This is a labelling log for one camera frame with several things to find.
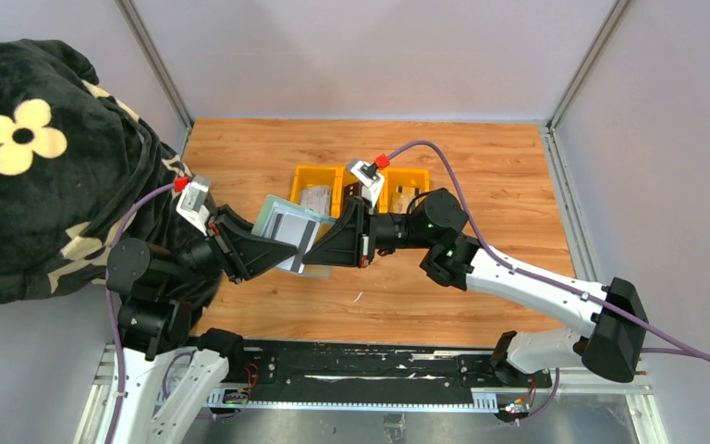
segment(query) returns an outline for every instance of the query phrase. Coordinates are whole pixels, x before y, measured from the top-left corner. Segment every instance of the black bracket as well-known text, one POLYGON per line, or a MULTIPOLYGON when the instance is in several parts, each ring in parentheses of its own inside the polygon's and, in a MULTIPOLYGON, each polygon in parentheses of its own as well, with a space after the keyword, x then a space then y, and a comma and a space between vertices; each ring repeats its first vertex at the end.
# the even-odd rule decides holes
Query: black bracket
POLYGON ((146 361, 186 342, 191 328, 191 304, 186 301, 148 302, 127 298, 118 310, 118 329, 125 347, 145 353, 146 361))
POLYGON ((243 337, 219 328, 209 328, 196 341, 197 350, 219 352, 219 356, 229 360, 230 368, 241 368, 246 362, 243 337))
POLYGON ((366 235, 367 229, 367 216, 366 201, 359 196, 348 197, 341 216, 334 226, 303 255, 303 263, 365 266, 362 263, 363 256, 371 262, 374 258, 373 249, 365 252, 362 248, 362 238, 366 235))
POLYGON ((251 234, 251 224, 228 205, 219 207, 208 232, 218 246, 214 255, 230 282, 256 278, 298 253, 295 245, 251 234))
MULTIPOLYGON (((648 322, 641 298, 632 283, 614 277, 611 285, 603 287, 603 290, 607 292, 607 302, 648 322)), ((606 308, 593 321, 592 336, 581 338, 573 350, 592 373, 616 382, 631 382, 635 377, 646 330, 606 308)))
POLYGON ((489 361, 494 375, 506 385, 522 385, 527 378, 526 375, 508 362, 508 348, 510 347, 510 342, 517 334, 515 330, 502 333, 499 341, 496 342, 496 347, 494 347, 494 352, 491 353, 489 361))
POLYGON ((276 382, 276 375, 278 375, 278 358, 275 353, 264 350, 246 351, 246 365, 249 364, 257 365, 256 371, 253 367, 250 367, 251 375, 259 376, 257 384, 273 384, 276 382))
POLYGON ((156 301, 171 280, 191 282, 201 278, 177 264, 168 250, 145 240, 121 240, 107 258, 107 288, 145 301, 156 301))
POLYGON ((463 387, 525 387, 532 384, 530 376, 534 376, 537 387, 551 387, 551 376, 548 373, 537 372, 534 375, 524 375, 519 371, 504 378, 504 373, 492 366, 493 354, 462 354, 458 357, 461 385, 463 387))

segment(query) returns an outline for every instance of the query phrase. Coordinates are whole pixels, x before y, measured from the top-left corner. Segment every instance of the red connector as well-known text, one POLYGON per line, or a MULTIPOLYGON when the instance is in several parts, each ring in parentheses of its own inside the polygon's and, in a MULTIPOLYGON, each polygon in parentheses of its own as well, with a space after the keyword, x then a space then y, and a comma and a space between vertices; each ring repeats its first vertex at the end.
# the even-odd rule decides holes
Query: red connector
POLYGON ((213 232, 214 236, 219 236, 221 234, 219 233, 219 227, 217 227, 214 222, 209 222, 208 228, 211 229, 211 232, 213 232))
POLYGON ((183 191, 183 189, 189 185, 189 182, 191 182, 191 178, 189 176, 184 176, 173 180, 173 185, 175 186, 176 191, 183 191))
POLYGON ((379 169, 383 169, 390 165, 390 160, 388 160, 386 155, 380 154, 376 159, 374 159, 374 163, 379 169))

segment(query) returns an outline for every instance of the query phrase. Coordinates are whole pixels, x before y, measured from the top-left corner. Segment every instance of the black blanket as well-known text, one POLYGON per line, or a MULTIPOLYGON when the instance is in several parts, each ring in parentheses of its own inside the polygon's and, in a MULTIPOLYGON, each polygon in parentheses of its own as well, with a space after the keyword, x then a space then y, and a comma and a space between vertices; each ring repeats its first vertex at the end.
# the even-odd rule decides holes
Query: black blanket
MULTIPOLYGON (((143 195, 190 172, 133 110, 97 86, 59 41, 0 43, 0 303, 102 283, 118 223, 143 195)), ((202 234, 144 206, 127 233, 174 250, 202 234)), ((218 280, 172 289, 207 304, 218 280)))

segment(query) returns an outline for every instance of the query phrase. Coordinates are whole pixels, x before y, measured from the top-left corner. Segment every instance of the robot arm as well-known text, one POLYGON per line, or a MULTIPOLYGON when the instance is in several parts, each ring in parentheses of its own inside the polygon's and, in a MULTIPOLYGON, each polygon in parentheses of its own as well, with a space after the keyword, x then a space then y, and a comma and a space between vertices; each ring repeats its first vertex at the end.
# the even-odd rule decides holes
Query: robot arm
POLYGON ((495 294, 567 326, 536 334, 505 333, 491 365, 506 382, 544 368, 581 365, 610 380, 633 380, 645 331, 589 300, 596 296, 646 320, 638 293, 628 281, 616 277, 609 286, 580 281, 525 264, 491 247, 486 250, 477 239, 462 233, 467 214, 445 189, 429 192, 406 215, 377 214, 375 202, 363 196, 379 195, 384 182, 381 175, 374 165, 362 161, 353 161, 349 168, 361 180, 361 196, 345 201, 337 223, 304 256, 306 264, 363 268, 375 254, 428 249, 420 267, 437 284, 495 294), (581 295, 544 280, 564 282, 581 295))
POLYGON ((179 443, 211 390, 229 376, 244 371, 243 338, 211 328, 196 340, 197 351, 187 373, 155 413, 156 395, 179 347, 191 328, 190 303, 168 291, 172 284, 216 279, 220 274, 236 284, 260 276, 295 255, 297 248, 251 234, 251 224, 229 206, 215 208, 210 180, 196 177, 185 188, 177 211, 205 237, 179 252, 144 240, 124 239, 110 252, 107 288, 120 295, 117 314, 124 348, 125 388, 117 390, 117 372, 110 399, 122 397, 119 412, 108 402, 104 417, 117 426, 107 441, 111 421, 103 421, 97 443, 179 443))

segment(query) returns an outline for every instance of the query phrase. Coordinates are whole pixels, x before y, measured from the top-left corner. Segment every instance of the wooden tabletop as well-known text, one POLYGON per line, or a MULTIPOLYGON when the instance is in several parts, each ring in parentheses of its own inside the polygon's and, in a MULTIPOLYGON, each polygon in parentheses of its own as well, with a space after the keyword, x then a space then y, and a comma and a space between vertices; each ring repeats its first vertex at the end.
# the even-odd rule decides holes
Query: wooden tabletop
MULTIPOLYGON (((573 275, 533 125, 201 118, 184 160, 213 180, 217 204, 229 204, 253 222, 266 195, 289 198, 296 165, 344 166, 415 139, 435 142, 446 153, 489 243, 522 261, 573 275)), ((432 189, 453 190, 428 148, 412 148, 392 165, 428 168, 432 189)), ((418 267, 423 255, 398 251, 365 269, 335 268, 327 280, 271 270, 240 285, 225 282, 198 331, 219 327, 264 339, 493 346, 505 331, 560 326, 495 296, 437 286, 418 267)))

